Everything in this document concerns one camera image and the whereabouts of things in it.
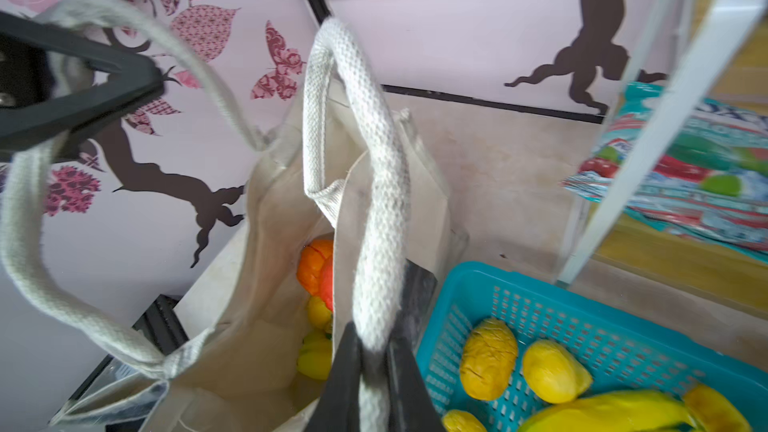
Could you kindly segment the red tomato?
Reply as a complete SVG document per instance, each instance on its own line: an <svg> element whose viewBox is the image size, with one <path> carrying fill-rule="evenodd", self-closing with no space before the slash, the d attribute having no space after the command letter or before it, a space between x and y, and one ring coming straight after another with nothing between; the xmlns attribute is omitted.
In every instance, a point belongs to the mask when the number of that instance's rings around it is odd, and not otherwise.
<svg viewBox="0 0 768 432"><path fill-rule="evenodd" d="M333 256L330 256L321 268L317 296L323 301L329 311L334 311Z"/></svg>

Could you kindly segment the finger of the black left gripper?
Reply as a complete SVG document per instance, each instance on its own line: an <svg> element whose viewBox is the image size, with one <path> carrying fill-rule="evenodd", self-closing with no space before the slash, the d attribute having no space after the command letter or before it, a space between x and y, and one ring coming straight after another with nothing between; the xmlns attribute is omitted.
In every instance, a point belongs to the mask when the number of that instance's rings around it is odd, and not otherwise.
<svg viewBox="0 0 768 432"><path fill-rule="evenodd" d="M63 151L165 92L152 59L53 25L1 15L1 151L63 132Z"/></svg>

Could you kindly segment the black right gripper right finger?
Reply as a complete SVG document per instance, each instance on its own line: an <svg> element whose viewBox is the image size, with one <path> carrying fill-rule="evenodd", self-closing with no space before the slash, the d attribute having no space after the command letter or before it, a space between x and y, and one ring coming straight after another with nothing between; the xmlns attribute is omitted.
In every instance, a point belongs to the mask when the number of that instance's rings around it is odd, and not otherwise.
<svg viewBox="0 0 768 432"><path fill-rule="evenodd" d="M415 360L410 319L400 311L386 348L390 412L388 430L443 431L444 427Z"/></svg>

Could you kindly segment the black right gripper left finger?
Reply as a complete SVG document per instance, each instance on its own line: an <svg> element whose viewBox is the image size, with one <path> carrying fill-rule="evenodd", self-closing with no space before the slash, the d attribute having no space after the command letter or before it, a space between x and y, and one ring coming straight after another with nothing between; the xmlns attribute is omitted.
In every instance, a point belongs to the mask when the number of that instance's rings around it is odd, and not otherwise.
<svg viewBox="0 0 768 432"><path fill-rule="evenodd" d="M362 345L353 322L345 328L329 378L305 432L358 432Z"/></svg>

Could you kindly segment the orange bell pepper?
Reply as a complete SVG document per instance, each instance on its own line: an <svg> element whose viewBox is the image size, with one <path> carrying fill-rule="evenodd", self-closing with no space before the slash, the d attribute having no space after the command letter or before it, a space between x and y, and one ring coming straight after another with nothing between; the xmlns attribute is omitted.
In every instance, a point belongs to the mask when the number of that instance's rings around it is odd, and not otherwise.
<svg viewBox="0 0 768 432"><path fill-rule="evenodd" d="M318 294L323 267L332 258L332 254L332 239L314 239L303 247L297 265L296 278L311 296Z"/></svg>

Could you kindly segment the cream canvas grocery bag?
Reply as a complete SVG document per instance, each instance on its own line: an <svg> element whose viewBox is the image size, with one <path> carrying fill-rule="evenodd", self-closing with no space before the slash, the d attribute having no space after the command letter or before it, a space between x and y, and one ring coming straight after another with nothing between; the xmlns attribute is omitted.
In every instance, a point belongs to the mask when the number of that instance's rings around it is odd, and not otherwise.
<svg viewBox="0 0 768 432"><path fill-rule="evenodd" d="M327 380L297 371L313 330L312 297L296 278L300 253L333 240L332 365L344 328L362 345L360 430L389 431L386 348L397 314L415 348L464 233L450 191L407 111L391 109L345 24L328 18L310 51L286 120L251 127L231 89L165 25L120 0L64 0L43 25L83 37L88 26L149 36L199 80L257 161L247 224L178 305L187 341L161 352L141 332L62 289L44 264L42 214L65 132L11 153L1 202L1 261L26 300L84 333L131 374L67 401L51 429L138 422L144 431L304 431Z"/></svg>

